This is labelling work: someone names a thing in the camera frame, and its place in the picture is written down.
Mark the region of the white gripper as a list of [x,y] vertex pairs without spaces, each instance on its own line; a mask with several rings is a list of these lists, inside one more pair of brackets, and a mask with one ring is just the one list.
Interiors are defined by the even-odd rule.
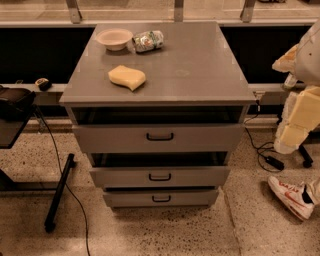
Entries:
[[280,154],[291,154],[320,124],[320,88],[307,87],[300,93],[291,92],[285,102],[274,141]]

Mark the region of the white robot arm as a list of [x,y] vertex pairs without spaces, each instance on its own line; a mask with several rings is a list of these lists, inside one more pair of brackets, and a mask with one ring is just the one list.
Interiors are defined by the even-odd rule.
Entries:
[[288,72],[285,89],[291,89],[282,112],[274,148],[291,154],[320,124],[320,21],[302,36],[300,42],[276,60],[272,68]]

